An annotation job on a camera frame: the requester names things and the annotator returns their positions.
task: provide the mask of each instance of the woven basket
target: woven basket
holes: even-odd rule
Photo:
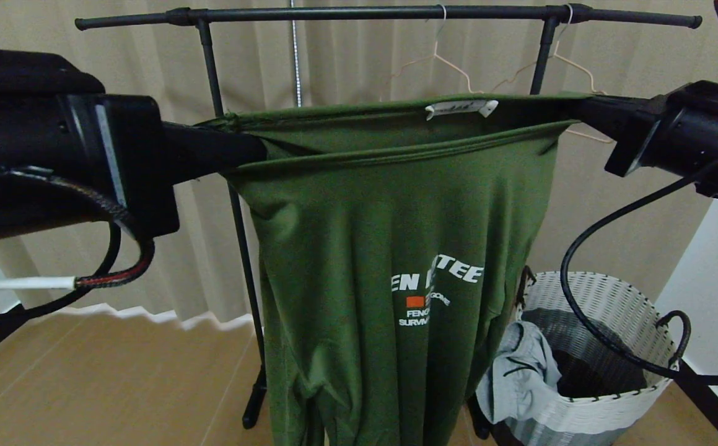
[[[568,280],[580,308],[605,334],[634,355],[678,370],[676,359],[688,341],[688,324],[679,352],[665,325],[674,315],[686,321],[684,314],[660,318],[636,288],[604,274],[572,272]],[[523,299],[526,307],[520,318],[540,327],[563,379],[584,386],[585,398],[557,396],[533,419],[508,419],[512,435],[528,446],[612,444],[645,415],[671,380],[629,364],[600,344],[568,307],[559,271],[537,274]],[[560,358],[568,362],[560,364]]]

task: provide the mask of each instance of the laundry basket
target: laundry basket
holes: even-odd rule
[[[680,311],[660,318],[636,288],[614,277],[571,272],[571,291],[577,303],[605,334],[641,358],[678,370],[688,342],[690,324]],[[523,292],[524,321],[539,326],[554,352],[563,378],[559,395],[534,418],[505,423],[511,441],[528,446],[612,444],[662,394],[671,380],[630,364],[589,333],[574,316],[563,296],[559,271],[537,274]],[[679,316],[684,333],[676,348],[667,322]]]

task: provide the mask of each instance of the orange rectangle print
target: orange rectangle print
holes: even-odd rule
[[[422,308],[424,307],[424,296],[406,297],[406,308]]]

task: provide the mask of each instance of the care tag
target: care tag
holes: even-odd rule
[[[497,108],[497,105],[499,105],[499,101],[496,100],[487,101],[486,99],[474,99],[471,101],[438,102],[424,107],[424,110],[427,111],[426,121],[433,119],[433,116],[441,116],[443,114],[472,112],[480,112],[483,118],[488,118],[489,114]]]

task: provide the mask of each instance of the brown floor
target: brown floor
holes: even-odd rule
[[[267,404],[240,425],[258,365],[248,324],[55,314],[0,344],[0,446],[270,446]],[[491,444],[463,413],[450,446]],[[714,446],[718,432],[673,385],[616,444]]]

